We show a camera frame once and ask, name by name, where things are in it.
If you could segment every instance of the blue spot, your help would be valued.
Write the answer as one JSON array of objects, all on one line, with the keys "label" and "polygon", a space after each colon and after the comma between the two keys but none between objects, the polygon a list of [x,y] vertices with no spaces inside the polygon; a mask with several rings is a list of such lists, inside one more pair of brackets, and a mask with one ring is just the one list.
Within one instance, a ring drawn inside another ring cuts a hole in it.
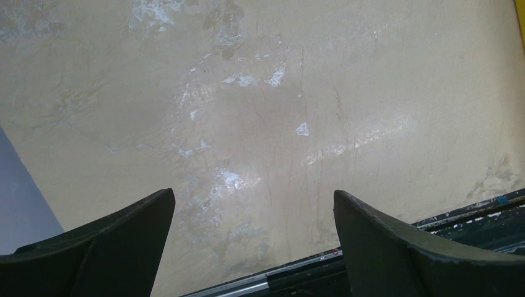
[{"label": "blue spot", "polygon": [[496,198],[499,204],[509,204],[510,202],[505,198],[505,196],[500,196]]}]

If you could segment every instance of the yellow strip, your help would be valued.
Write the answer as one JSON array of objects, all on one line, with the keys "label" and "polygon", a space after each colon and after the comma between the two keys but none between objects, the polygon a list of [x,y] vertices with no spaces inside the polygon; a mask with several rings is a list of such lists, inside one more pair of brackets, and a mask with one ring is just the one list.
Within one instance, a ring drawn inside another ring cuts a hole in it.
[{"label": "yellow strip", "polygon": [[519,27],[521,28],[521,41],[525,48],[525,0],[515,0],[516,11],[518,12]]}]

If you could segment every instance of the beige surface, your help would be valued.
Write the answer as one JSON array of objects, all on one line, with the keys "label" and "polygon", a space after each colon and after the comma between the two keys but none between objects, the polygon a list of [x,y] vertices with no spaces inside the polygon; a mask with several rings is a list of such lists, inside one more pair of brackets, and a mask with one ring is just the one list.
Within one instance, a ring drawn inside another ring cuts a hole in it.
[{"label": "beige surface", "polygon": [[0,7],[0,124],[62,226],[175,190],[153,296],[337,246],[335,189],[412,222],[525,187],[510,0]]}]

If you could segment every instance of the gray panel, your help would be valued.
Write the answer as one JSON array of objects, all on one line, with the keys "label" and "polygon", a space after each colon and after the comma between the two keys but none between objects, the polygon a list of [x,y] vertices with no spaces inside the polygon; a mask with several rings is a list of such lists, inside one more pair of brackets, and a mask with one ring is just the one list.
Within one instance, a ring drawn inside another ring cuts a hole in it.
[{"label": "gray panel", "polygon": [[64,232],[0,127],[0,254]]}]

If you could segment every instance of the gray surface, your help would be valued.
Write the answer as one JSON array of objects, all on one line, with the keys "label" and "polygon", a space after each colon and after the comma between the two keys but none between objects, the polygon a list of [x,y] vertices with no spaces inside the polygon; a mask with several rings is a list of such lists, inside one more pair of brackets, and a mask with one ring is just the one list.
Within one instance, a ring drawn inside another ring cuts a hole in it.
[{"label": "gray surface", "polygon": [[64,232],[0,127],[0,254]]}]

